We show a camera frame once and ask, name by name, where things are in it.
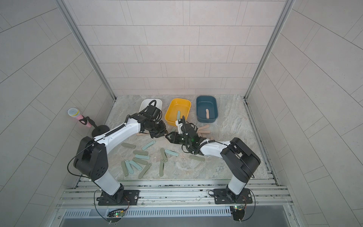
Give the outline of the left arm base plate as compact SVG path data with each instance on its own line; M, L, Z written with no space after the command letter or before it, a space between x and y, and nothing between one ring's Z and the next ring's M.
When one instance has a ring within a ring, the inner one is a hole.
M96 201L99 206L134 206L137 205L140 195L140 190L121 190L115 195L108 195L105 192L97 197Z

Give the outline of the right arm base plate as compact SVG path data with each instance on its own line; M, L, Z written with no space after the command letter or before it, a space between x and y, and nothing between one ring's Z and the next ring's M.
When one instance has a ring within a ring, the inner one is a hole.
M215 204L252 204L253 196L250 189L244 188L239 194L234 194L229 188L213 189L212 197Z

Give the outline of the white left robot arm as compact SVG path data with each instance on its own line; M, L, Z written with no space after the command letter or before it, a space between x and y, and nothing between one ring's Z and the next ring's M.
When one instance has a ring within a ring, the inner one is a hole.
M139 113L128 115L118 127L94 138L87 136L81 140L73 166L101 188L101 202L118 205L125 200L124 186L108 171L109 152L137 133L148 131L152 139L168 134L161 117L162 111L157 108L154 99Z

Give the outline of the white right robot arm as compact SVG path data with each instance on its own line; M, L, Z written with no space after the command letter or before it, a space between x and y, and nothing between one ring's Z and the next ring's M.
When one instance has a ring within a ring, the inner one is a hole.
M231 141L218 142L201 137L193 124L181 124L178 132L165 136L170 143L180 144L193 155L215 156L225 161L232 172L232 178L224 195L230 202L241 198L241 193L248 181L254 178L254 172L261 160L242 140L233 138Z

